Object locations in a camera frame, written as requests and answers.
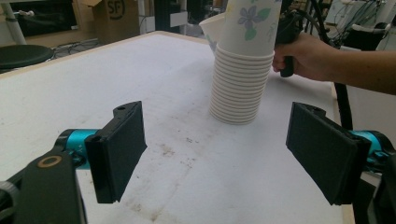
table surface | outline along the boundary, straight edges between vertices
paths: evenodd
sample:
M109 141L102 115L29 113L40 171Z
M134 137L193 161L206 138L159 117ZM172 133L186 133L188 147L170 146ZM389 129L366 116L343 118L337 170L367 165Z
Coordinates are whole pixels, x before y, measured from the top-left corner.
M271 72L257 118L230 125L208 111L213 68L204 40L156 32L1 75L0 179L142 101L148 148L120 203L78 171L90 223L342 223L285 146L292 102L333 119L331 85Z

human hand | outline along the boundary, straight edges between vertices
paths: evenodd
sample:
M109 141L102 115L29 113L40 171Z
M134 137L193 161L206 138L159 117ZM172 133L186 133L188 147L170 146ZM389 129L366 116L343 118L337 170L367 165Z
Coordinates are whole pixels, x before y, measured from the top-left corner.
M285 56L293 57L294 74L314 80L326 81L330 78L333 57L337 52L318 38L299 34L297 39L285 45L276 45L273 67L275 72L285 68Z

white paper cup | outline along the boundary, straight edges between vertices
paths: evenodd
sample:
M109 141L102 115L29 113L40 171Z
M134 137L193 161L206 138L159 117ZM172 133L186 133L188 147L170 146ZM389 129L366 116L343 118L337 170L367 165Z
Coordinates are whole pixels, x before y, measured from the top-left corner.
M252 91L261 90L265 86L266 79L263 82L260 82L260 84L250 85L250 86L243 86L240 84L240 82L232 83L232 82L228 81L226 78L221 78L219 75L214 75L213 81L216 81L216 83L220 84L221 86L227 87L227 88L231 88L231 89L234 89L237 91L243 91L245 93L250 93Z
M281 3L277 0L229 0L219 47L247 56L271 54Z
M210 108L210 114L212 114L213 117L215 117L216 119L220 120L221 122L224 123L229 123L229 124L237 124L237 125L242 125L242 124L249 124L251 121L253 121L256 116L257 113L251 117L251 118L243 118L243 119L238 119L238 118L229 118L227 116L224 116L222 114L220 114L219 112L217 112L215 109L213 109L212 107Z
M242 55L242 54L237 54L237 53L227 51L225 49L222 49L220 46L216 47L216 51L218 51L221 55L224 55L224 57L238 60L239 62L247 63L247 64L263 63L268 60L273 60L274 55L275 55L275 52L272 51L269 54L262 55L260 57L259 56L247 56L247 55Z
M214 108L221 115L226 116L227 118L234 118L234 119L246 119L246 118L254 117L258 110L257 107L248 112L234 112L228 109L223 109L214 102L211 102L211 104L212 104L212 108Z
M218 69L224 73L236 77L264 77L271 70L271 66L268 66L265 69L247 70L247 69L227 66L225 64L220 63L219 61L215 61L215 69Z
M219 46L216 47L216 54L221 56L224 59L227 59L228 61L234 62L234 63L241 63L241 64L248 64L248 65L260 65L260 64L267 64L269 63L268 61L272 61L274 59L275 52L273 51L272 53L262 56L262 57L248 57L248 56L243 56L239 54L234 54L231 52L228 52L224 49L221 49Z
M250 77L250 76L240 75L240 74L233 75L233 73L224 72L224 71L218 69L217 67L215 67L215 73L221 75L222 77L227 77L228 79L231 79L234 81L238 81L241 83L247 83L247 85L248 85L248 83L262 82L268 77L268 74L259 74L256 77Z
M246 91L238 91L232 88L228 88L225 86L221 86L220 84L213 82L213 88L216 89L220 94L224 94L224 96L229 96L232 99L259 99L262 97L262 93L264 88L257 91L250 91L247 93Z
M272 60L269 61L271 63L261 63L261 64L242 64L242 63L236 63L233 62L232 60L223 58L223 56L216 54L216 61L219 61L225 65L234 67L234 68L242 68L242 69L248 69L248 70L257 70L257 69L265 69L268 66L272 66Z
M223 109L229 110L229 111L234 111L234 112L242 112L242 113L247 113L247 112L251 112L254 111L260 104L260 101L254 105L247 105L247 106L229 106L228 104L226 104L225 102L222 102L221 100L219 100L216 97L212 97L211 99L213 101L214 104L216 104L218 107L221 107Z
M241 97L240 94L228 93L227 91L224 91L215 85L212 86L212 91L215 92L216 95L219 97L228 99L232 102L237 102L238 104L245 104L245 105L251 105L253 102L260 101L260 99L262 98L262 95L260 93L256 95Z
M219 15L209 17L199 23L213 53L215 53L224 21L225 14L221 13Z
M220 73L216 73L214 77L221 79L222 81L228 82L230 84L233 84L237 87L261 87L262 85L265 85L265 82L267 81L267 77L260 78L257 81L251 82L247 78L241 78L240 80L234 80L230 76L224 76Z

metal pole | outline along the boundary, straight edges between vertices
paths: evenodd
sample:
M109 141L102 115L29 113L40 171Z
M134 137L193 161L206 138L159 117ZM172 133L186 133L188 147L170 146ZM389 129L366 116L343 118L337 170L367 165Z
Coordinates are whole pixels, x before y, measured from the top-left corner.
M12 11L11 5L9 3L2 3L1 7L6 13L6 22L8 25L8 29L14 38L14 41L19 45L25 45L26 40L23 36L20 24L18 20L14 16L14 12Z

stool seat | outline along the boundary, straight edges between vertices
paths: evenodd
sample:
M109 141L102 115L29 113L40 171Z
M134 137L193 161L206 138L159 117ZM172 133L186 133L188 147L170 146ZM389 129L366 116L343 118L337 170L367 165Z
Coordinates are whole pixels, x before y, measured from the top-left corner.
M0 48L0 69L15 69L43 63L53 56L53 50L38 45L12 45Z

